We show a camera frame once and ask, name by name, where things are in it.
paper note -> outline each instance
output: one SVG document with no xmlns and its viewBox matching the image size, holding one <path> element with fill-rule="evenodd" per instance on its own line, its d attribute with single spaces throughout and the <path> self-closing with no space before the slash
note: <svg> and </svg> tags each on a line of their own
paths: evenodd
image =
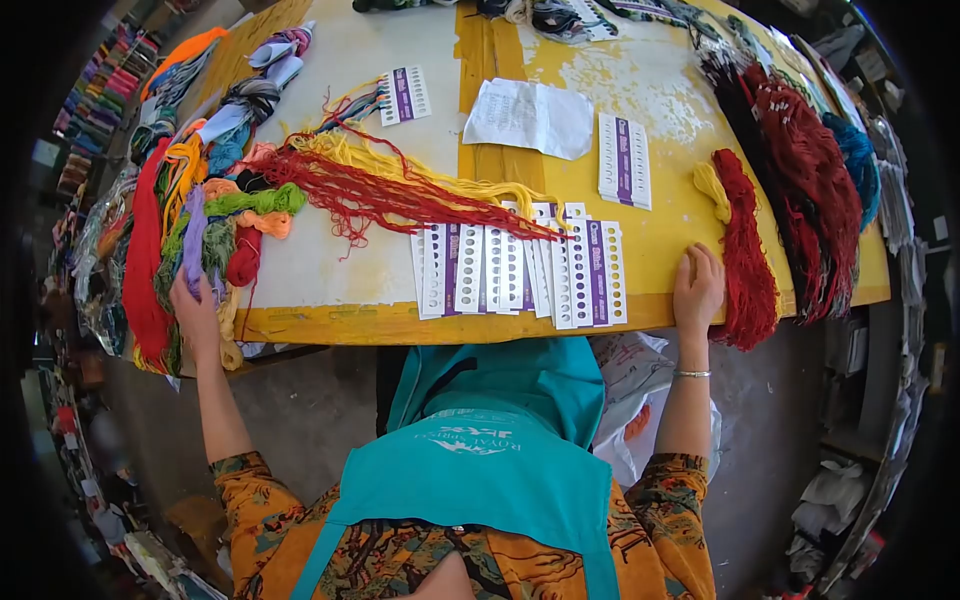
<svg viewBox="0 0 960 600">
<path fill-rule="evenodd" d="M 573 160 L 593 137 L 593 102 L 583 94 L 505 79 L 483 82 L 464 129 L 465 144 L 533 148 Z"/>
<path fill-rule="evenodd" d="M 290 42 L 264 44 L 250 55 L 249 65 L 254 69 L 262 69 L 293 52 L 294 45 Z"/>
</svg>

woman's right hand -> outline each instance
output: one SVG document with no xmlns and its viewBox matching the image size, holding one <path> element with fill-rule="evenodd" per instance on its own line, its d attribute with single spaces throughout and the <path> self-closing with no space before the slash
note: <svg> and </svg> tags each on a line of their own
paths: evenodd
<svg viewBox="0 0 960 600">
<path fill-rule="evenodd" d="M 683 339 L 705 339 L 726 291 L 723 264 L 701 243 L 689 246 L 680 259 L 673 289 L 673 315 Z"/>
</svg>

concrete floor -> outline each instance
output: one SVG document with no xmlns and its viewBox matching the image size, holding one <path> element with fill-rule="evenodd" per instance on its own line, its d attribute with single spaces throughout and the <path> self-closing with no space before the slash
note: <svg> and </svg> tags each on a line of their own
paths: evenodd
<svg viewBox="0 0 960 600">
<path fill-rule="evenodd" d="M 790 514 L 817 467 L 823 356 L 823 329 L 792 324 L 748 354 L 710 350 L 723 456 L 704 522 L 721 599 L 746 597 L 788 542 Z M 214 497 L 195 383 L 183 380 L 177 393 L 119 359 L 107 371 L 105 400 L 125 423 L 155 510 Z M 274 475 L 310 502 L 337 481 L 350 449 L 374 438 L 374 375 L 373 348 L 331 348 L 235 376 L 230 387 Z"/>
</svg>

yellow table surface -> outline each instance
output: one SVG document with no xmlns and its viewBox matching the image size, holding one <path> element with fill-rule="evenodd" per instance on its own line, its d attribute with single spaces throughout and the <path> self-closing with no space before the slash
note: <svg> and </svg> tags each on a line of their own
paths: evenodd
<svg viewBox="0 0 960 600">
<path fill-rule="evenodd" d="M 800 73 L 791 67 L 766 30 L 750 17 L 717 0 L 695 0 L 714 14 L 738 14 L 772 51 L 779 68 L 794 79 Z M 285 0 L 256 19 L 241 26 L 214 55 L 203 92 L 209 95 L 220 86 L 250 74 L 247 55 L 264 36 L 282 27 L 296 25 L 306 12 L 304 0 Z M 629 322 L 596 328 L 591 333 L 653 329 L 674 323 L 672 286 L 675 268 L 684 248 L 701 241 L 721 254 L 719 240 L 723 226 L 712 215 L 712 201 L 697 191 L 691 169 L 696 161 L 709 161 L 718 148 L 732 148 L 744 162 L 756 187 L 757 227 L 767 260 L 780 289 L 780 315 L 796 314 L 790 271 L 770 205 L 756 183 L 753 170 L 716 105 L 708 82 L 689 63 L 690 39 L 684 29 L 659 23 L 630 24 L 632 38 L 570 47 L 519 32 L 503 19 L 490 21 L 474 16 L 471 3 L 457 6 L 459 43 L 451 49 L 461 60 L 460 111 L 469 113 L 484 79 L 537 81 L 557 87 L 576 82 L 580 91 L 590 90 L 597 111 L 631 119 L 645 126 L 651 158 L 653 210 L 623 206 L 602 200 L 597 192 L 597 135 L 586 156 L 569 161 L 543 156 L 532 150 L 496 145 L 459 147 L 459 177 L 485 180 L 521 181 L 567 202 L 584 202 L 594 219 L 619 221 L 624 238 L 625 278 Z M 610 15 L 617 24 L 623 19 Z M 721 28 L 714 24 L 718 31 Z M 322 35 L 318 22 L 314 35 Z M 362 52 L 362 47 L 354 49 Z M 677 56 L 684 61 L 675 60 Z M 644 78 L 662 75 L 677 64 L 682 85 L 655 90 L 661 104 L 643 106 L 631 89 Z M 803 63 L 804 73 L 826 90 L 814 69 Z M 667 131 L 668 126 L 681 128 Z M 860 237 L 860 279 L 852 303 L 867 304 L 890 298 L 886 250 L 878 225 L 874 223 Z M 582 335 L 583 329 L 558 332 L 550 319 L 535 319 L 532 312 L 519 316 L 466 315 L 420 321 L 413 302 L 395 304 L 343 304 L 336 306 L 290 306 L 237 311 L 237 339 L 247 341 L 303 344 L 462 344 L 500 342 L 523 337 Z M 246 333 L 242 323 L 246 319 Z M 716 322 L 722 322 L 718 315 Z"/>
</svg>

plastic wrap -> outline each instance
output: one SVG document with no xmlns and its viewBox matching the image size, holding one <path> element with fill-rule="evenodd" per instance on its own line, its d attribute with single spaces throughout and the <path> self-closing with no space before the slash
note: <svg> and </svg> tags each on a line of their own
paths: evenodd
<svg viewBox="0 0 960 600">
<path fill-rule="evenodd" d="M 90 300 L 90 277 L 103 269 L 97 252 L 101 232 L 105 224 L 112 225 L 125 213 L 126 195 L 136 187 L 139 172 L 135 165 L 128 164 L 117 176 L 109 192 L 90 208 L 86 216 L 84 230 L 70 257 L 70 275 L 76 279 L 73 298 L 81 312 L 85 312 L 84 305 Z"/>
<path fill-rule="evenodd" d="M 127 341 L 127 313 L 121 300 L 132 227 L 133 220 L 130 219 L 120 230 L 116 248 L 106 260 L 107 290 L 78 307 L 83 315 L 81 323 L 110 356 L 120 356 Z"/>
<path fill-rule="evenodd" d="M 593 437 L 593 455 L 613 467 L 613 477 L 631 487 L 650 461 L 657 440 L 663 405 L 673 382 L 674 364 L 660 354 L 667 341 L 642 332 L 614 333 L 590 338 L 607 394 L 603 416 Z M 626 440 L 627 424 L 650 405 L 650 419 L 642 431 Z M 710 401 L 710 455 L 708 481 L 720 467 L 721 416 Z"/>
</svg>

